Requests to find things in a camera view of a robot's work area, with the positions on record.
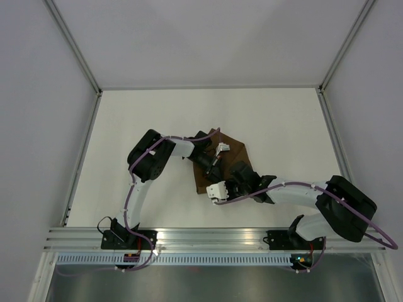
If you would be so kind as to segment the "brown cloth napkin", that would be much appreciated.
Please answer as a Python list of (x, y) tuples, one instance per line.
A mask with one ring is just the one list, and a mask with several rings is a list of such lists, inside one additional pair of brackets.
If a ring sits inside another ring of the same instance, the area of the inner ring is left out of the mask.
[(230, 170), (240, 161), (252, 167), (245, 144), (226, 134), (218, 132), (206, 140), (195, 142), (195, 149), (190, 160), (193, 163), (193, 175), (197, 194), (206, 194), (206, 187), (216, 183), (208, 181), (205, 178), (204, 172), (208, 164), (216, 157), (215, 149), (219, 142), (230, 145), (230, 151), (222, 152), (218, 156), (222, 159), (221, 170), (223, 181), (232, 178)]

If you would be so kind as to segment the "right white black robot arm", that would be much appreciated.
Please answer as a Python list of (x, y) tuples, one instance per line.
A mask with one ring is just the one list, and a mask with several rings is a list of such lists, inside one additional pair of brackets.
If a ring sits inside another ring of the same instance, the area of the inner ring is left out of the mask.
[(287, 230), (288, 243), (301, 249), (320, 237), (338, 235), (350, 242), (360, 242), (368, 228), (376, 204), (342, 176), (329, 181), (306, 183), (288, 181), (273, 175), (260, 176), (245, 162), (230, 168), (225, 181), (229, 201), (247, 197), (257, 203), (295, 204), (317, 211), (298, 215)]

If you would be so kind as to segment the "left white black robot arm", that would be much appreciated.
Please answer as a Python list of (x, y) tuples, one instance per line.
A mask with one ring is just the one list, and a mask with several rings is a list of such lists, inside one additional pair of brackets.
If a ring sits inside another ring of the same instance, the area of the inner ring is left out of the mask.
[(210, 134), (199, 131), (194, 137), (164, 136), (153, 129), (148, 130), (127, 157), (132, 183), (123, 209), (110, 220), (110, 229), (103, 232), (103, 242), (113, 242), (123, 249), (136, 245), (136, 231), (145, 197), (171, 157), (190, 160), (201, 168), (202, 175), (212, 183), (222, 181), (219, 154), (208, 155), (205, 151), (211, 146), (211, 137), (214, 135), (220, 135), (220, 130), (216, 129)]

